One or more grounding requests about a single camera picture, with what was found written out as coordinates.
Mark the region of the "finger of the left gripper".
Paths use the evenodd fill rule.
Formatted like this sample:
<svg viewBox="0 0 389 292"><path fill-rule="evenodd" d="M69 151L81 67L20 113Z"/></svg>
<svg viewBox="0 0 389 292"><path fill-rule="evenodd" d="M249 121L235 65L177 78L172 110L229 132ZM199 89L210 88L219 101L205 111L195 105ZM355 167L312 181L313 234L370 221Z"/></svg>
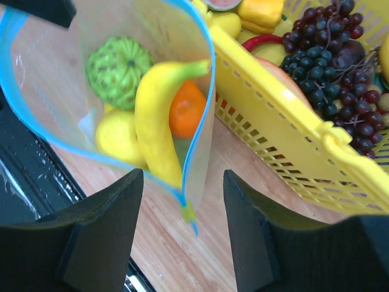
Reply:
<svg viewBox="0 0 389 292"><path fill-rule="evenodd" d="M70 0L1 0L1 4L66 29L76 15L76 7Z"/></svg>

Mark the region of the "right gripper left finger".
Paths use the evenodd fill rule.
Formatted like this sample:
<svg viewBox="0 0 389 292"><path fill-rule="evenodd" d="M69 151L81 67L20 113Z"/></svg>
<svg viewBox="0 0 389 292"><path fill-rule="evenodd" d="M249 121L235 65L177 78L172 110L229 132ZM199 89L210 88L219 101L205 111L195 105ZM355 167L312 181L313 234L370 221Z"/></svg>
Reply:
<svg viewBox="0 0 389 292"><path fill-rule="evenodd" d="M142 192L135 169L35 222L1 226L1 290L123 291Z"/></svg>

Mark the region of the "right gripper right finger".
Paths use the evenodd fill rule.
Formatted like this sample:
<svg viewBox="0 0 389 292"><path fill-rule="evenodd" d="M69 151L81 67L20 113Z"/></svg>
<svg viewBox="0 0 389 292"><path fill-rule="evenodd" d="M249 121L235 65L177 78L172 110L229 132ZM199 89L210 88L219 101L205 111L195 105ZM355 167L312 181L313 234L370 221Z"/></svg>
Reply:
<svg viewBox="0 0 389 292"><path fill-rule="evenodd" d="M388 217L326 224L223 177L238 291L387 291Z"/></svg>

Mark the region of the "green custard apple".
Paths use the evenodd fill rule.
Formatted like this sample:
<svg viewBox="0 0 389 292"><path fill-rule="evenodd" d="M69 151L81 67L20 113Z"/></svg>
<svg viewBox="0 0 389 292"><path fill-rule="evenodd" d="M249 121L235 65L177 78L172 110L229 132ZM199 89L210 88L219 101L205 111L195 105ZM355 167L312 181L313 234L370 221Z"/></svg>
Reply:
<svg viewBox="0 0 389 292"><path fill-rule="evenodd" d="M135 38L108 38L88 57L86 78L95 95L121 110L133 110L143 75L155 63L150 51Z"/></svg>

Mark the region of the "clear zip top bag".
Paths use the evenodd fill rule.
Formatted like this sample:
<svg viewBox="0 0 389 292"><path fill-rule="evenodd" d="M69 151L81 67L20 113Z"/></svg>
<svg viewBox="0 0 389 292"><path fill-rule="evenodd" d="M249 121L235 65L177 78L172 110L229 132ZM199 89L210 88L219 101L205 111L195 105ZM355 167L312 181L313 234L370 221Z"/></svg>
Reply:
<svg viewBox="0 0 389 292"><path fill-rule="evenodd" d="M11 5L1 16L1 88L34 133L79 155L125 170L95 146L110 104L133 110L145 71L160 61L215 60L192 1L71 1L64 29Z"/></svg>

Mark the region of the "large yellow lemon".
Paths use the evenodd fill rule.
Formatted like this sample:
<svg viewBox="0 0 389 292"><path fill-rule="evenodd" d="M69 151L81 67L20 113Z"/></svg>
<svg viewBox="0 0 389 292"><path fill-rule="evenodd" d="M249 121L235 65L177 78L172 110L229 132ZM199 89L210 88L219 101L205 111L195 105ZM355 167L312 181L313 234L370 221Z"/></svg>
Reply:
<svg viewBox="0 0 389 292"><path fill-rule="evenodd" d="M131 111L114 109L105 113L95 130L95 144L101 152L116 160L143 169L147 166Z"/></svg>

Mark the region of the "small yellow banana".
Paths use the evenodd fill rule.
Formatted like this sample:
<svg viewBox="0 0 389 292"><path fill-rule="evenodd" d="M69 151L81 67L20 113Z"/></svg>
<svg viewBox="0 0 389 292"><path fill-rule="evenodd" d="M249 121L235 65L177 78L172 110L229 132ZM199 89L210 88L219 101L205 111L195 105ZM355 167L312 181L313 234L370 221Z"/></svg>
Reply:
<svg viewBox="0 0 389 292"><path fill-rule="evenodd" d="M150 173L182 187L182 168L169 125L170 107L185 81L207 75L210 60L163 61L152 65L136 92L134 124Z"/></svg>

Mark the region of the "orange fruit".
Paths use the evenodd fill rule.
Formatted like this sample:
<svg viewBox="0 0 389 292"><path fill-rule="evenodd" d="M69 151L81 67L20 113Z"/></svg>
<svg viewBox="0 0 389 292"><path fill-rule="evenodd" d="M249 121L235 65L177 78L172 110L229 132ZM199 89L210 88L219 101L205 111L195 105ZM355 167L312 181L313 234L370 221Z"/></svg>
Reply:
<svg viewBox="0 0 389 292"><path fill-rule="evenodd" d="M178 90L170 107L169 123L172 135L189 139L195 135L207 99L192 81L186 81Z"/></svg>

